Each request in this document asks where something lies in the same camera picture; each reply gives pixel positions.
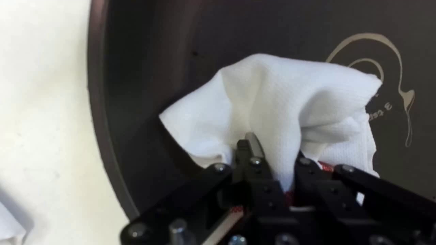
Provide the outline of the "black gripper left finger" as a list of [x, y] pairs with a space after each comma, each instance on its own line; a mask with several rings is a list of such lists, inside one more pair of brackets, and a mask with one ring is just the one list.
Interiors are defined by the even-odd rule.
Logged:
[[230, 245], [291, 245], [289, 205], [255, 133], [237, 141], [234, 183], [242, 216], [231, 228]]

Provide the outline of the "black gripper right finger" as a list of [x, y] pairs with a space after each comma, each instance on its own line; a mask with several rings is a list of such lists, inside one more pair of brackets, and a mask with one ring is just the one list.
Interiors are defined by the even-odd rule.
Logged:
[[346, 186], [332, 170], [298, 153], [294, 166], [294, 229], [300, 245], [358, 245], [355, 234], [357, 191]]

